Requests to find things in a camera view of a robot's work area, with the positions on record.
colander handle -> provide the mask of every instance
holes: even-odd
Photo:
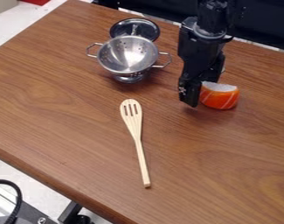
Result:
[[[166,63],[165,63],[165,64],[163,64],[163,65],[160,65],[160,66],[153,65],[153,66],[151,66],[151,67],[164,68],[164,67],[166,67],[166,66],[168,66],[168,65],[170,64],[170,62],[171,62],[171,56],[170,56],[170,53],[169,53],[169,52],[160,52],[159,54],[161,54],[161,55],[168,55],[168,56],[169,56],[169,61],[168,61],[168,62],[166,62]]]
[[[102,46],[102,43],[93,43],[92,45],[90,45],[89,47],[87,47],[86,49],[86,53],[88,57],[92,57],[92,58],[96,58],[97,59],[97,55],[91,54],[90,53],[90,49],[94,46]]]

wood grain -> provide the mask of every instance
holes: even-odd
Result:
[[[222,82],[236,109],[178,100],[178,28],[157,22],[173,63],[136,85],[85,49],[134,17],[69,1],[0,47],[0,158],[113,223],[284,224],[284,53],[231,42]],[[145,190],[120,116],[142,105]]]

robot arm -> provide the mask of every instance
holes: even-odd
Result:
[[[199,4],[197,17],[182,22],[178,55],[184,61],[184,69],[178,89],[180,101],[192,107],[197,106],[202,81],[217,82],[223,70],[222,50],[232,40],[225,37],[232,23],[230,5],[227,0],[204,0]]]

spatula handle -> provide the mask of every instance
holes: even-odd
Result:
[[[141,167],[141,172],[142,172],[142,182],[143,185],[147,188],[151,186],[151,182],[149,179],[149,173],[148,173],[148,168],[147,168],[147,163],[145,159],[145,155],[143,153],[143,148],[142,148],[142,142],[141,140],[135,140],[135,147],[137,151],[137,157],[138,161]]]

black cable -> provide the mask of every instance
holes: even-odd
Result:
[[[13,212],[10,214],[10,216],[8,217],[8,219],[6,220],[6,222],[4,223],[4,224],[14,224],[15,219],[17,218],[17,214],[18,214],[20,207],[21,207],[22,193],[20,191],[20,188],[17,185],[15,185],[13,182],[10,182],[9,180],[0,179],[0,185],[10,186],[10,187],[14,188],[14,190],[17,193],[15,208],[14,208]]]

